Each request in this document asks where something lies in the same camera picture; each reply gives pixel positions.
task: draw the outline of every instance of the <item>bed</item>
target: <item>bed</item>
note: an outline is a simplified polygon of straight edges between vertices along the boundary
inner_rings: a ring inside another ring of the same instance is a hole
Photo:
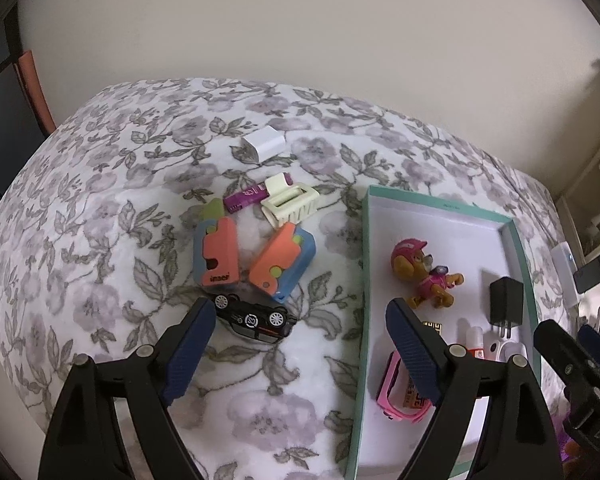
[[[289,151],[264,163],[240,136],[265,125]],[[299,322],[267,345],[218,323],[170,407],[206,478],[336,477],[352,428],[362,331],[362,198],[400,187],[512,216],[540,319],[568,328],[550,249],[564,239],[537,181],[445,131],[325,91],[220,78],[110,86],[66,120],[0,202],[0,361],[45,430],[72,358],[154,343],[202,292],[192,230],[213,196],[288,171],[322,195],[303,227],[318,254],[287,306]],[[247,269],[272,228],[236,215]],[[248,294],[248,288],[241,289]],[[542,370],[552,411],[561,386]],[[123,403],[138,478],[150,478]]]

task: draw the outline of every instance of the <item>tray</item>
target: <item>tray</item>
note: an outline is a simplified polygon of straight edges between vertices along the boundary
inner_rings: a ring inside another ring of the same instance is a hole
[[[469,326],[484,330],[487,349],[498,338],[488,321],[489,284],[511,276],[524,285],[523,324],[512,330],[511,340],[526,345],[529,361],[540,380],[540,355],[532,334],[538,325],[536,302],[520,237],[510,217],[476,206],[382,186],[370,186],[364,201],[365,329],[356,396],[356,422],[352,434],[346,478],[395,480],[406,466],[433,414],[419,424],[389,420],[378,405],[376,393],[394,345],[384,325],[387,303],[411,295],[414,288],[391,272],[390,255],[404,238],[426,240],[426,253],[434,265],[461,272],[465,281],[451,293],[450,308],[435,309],[429,302],[416,310],[421,320],[442,324],[448,344],[464,344]],[[467,471],[482,431],[488,399],[476,401],[472,420],[451,477]]]

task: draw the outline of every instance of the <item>orange and blue toy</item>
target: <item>orange and blue toy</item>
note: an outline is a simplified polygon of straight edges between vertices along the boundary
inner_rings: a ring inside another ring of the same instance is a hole
[[[235,222],[225,216],[219,198],[202,209],[202,218],[194,232],[193,279],[200,286],[240,281],[237,229]]]
[[[277,302],[284,303],[314,256],[312,234],[287,222],[253,262],[249,281]]]

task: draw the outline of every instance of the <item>purple object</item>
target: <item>purple object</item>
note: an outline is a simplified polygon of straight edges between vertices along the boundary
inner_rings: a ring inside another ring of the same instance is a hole
[[[285,173],[285,180],[290,186],[294,182],[291,179],[291,175],[288,173]],[[244,191],[239,191],[238,193],[228,196],[223,200],[223,202],[224,207],[229,213],[235,213],[240,211],[240,209],[247,207],[248,205],[262,202],[267,196],[269,196],[269,193],[267,193],[267,188],[264,186],[264,182],[261,182],[255,186],[245,189]]]

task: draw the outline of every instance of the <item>black toy car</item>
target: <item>black toy car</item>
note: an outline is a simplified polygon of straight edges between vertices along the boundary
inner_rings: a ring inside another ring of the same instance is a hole
[[[265,343],[275,343],[291,332],[298,320],[283,306],[248,303],[237,294],[213,297],[216,314],[225,319],[234,332]]]

